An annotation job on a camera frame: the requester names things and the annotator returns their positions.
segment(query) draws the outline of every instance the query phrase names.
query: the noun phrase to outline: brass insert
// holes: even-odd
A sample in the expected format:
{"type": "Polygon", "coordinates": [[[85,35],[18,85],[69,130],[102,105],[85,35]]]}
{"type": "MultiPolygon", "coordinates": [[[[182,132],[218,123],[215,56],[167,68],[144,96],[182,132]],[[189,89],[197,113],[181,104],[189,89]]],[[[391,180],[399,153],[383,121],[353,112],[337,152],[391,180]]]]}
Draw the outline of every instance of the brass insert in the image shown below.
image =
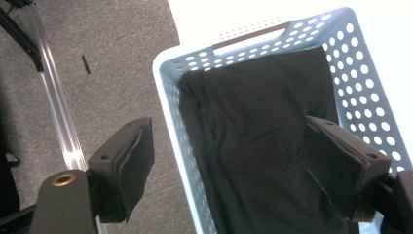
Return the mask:
{"type": "Polygon", "coordinates": [[[52,181],[52,185],[54,187],[65,186],[65,185],[73,182],[75,179],[76,179],[76,176],[74,174],[63,174],[63,175],[60,175],[59,177],[55,178],[52,181]]]}

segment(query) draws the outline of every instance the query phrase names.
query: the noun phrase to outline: black metal bracket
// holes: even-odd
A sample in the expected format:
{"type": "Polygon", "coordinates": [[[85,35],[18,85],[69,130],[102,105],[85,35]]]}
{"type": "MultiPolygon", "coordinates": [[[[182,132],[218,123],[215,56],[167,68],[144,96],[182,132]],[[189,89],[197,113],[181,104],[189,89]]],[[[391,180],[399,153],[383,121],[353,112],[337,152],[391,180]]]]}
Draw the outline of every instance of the black metal bracket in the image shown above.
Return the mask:
{"type": "Polygon", "coordinates": [[[394,178],[391,159],[340,126],[308,117],[302,162],[342,215],[353,222],[384,216],[381,233],[413,233],[413,171],[394,178]]]}
{"type": "MultiPolygon", "coordinates": [[[[25,1],[11,1],[21,6],[26,4],[25,1]]],[[[31,57],[36,66],[38,72],[44,70],[42,64],[42,56],[40,55],[39,48],[36,44],[27,36],[27,34],[21,30],[21,28],[7,15],[7,13],[0,8],[0,25],[6,30],[7,33],[24,49],[24,51],[31,57]]]]}
{"type": "Polygon", "coordinates": [[[68,170],[47,178],[35,208],[0,219],[0,234],[28,233],[29,228],[31,234],[94,234],[97,215],[104,223],[128,220],[154,157],[151,119],[131,121],[97,150],[86,172],[68,170]]]}

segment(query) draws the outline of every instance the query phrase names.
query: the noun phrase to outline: basket handle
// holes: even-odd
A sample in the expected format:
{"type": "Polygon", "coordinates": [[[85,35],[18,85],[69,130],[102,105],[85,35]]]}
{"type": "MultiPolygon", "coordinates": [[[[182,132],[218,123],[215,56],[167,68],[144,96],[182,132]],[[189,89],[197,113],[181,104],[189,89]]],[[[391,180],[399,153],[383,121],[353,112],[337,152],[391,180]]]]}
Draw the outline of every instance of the basket handle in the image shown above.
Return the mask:
{"type": "Polygon", "coordinates": [[[236,37],[236,38],[231,38],[231,39],[228,39],[228,40],[225,40],[225,41],[221,41],[221,42],[212,44],[212,48],[214,50],[222,49],[224,47],[231,46],[231,45],[234,45],[236,43],[239,43],[239,42],[242,42],[242,41],[245,41],[245,40],[248,40],[248,39],[252,39],[254,37],[262,36],[262,35],[267,34],[267,33],[276,32],[276,31],[285,29],[285,31],[282,33],[282,34],[284,34],[286,32],[286,29],[289,27],[289,24],[290,24],[290,21],[287,21],[287,22],[284,22],[284,23],[281,23],[281,24],[278,24],[278,25],[275,25],[275,26],[271,26],[271,27],[267,27],[267,28],[264,28],[264,29],[261,29],[261,30],[250,32],[250,33],[247,33],[245,35],[242,35],[242,36],[239,36],[239,37],[236,37]]]}

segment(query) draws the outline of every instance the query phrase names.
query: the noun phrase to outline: white laundry basket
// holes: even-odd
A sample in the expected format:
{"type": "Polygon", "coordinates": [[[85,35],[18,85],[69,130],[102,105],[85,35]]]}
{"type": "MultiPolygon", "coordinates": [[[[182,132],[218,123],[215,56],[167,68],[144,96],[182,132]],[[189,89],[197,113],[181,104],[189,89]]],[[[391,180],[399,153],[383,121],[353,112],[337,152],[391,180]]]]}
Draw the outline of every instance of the white laundry basket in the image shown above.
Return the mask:
{"type": "Polygon", "coordinates": [[[266,24],[253,25],[253,29],[258,31],[241,37],[237,37],[239,32],[236,30],[230,31],[221,35],[224,42],[205,48],[194,50],[178,46],[167,49],[155,58],[153,64],[174,154],[198,233],[216,233],[216,229],[178,108],[177,84],[182,74],[189,70],[207,72],[243,60],[323,46],[333,79],[340,126],[391,157],[393,174],[412,169],[353,10],[341,8],[281,25],[268,27],[266,24]],[[221,55],[217,53],[217,47],[281,28],[285,31],[276,38],[221,55]]]}

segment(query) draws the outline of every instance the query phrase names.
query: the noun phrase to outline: black cloth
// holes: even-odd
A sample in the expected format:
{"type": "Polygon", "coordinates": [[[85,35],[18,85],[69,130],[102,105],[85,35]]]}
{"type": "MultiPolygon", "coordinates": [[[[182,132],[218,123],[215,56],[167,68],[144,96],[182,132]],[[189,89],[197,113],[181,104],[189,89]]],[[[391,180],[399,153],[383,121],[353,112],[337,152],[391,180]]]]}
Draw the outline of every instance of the black cloth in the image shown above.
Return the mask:
{"type": "Polygon", "coordinates": [[[184,74],[179,109],[219,234],[349,233],[300,163],[306,116],[338,122],[323,48],[184,74]]]}

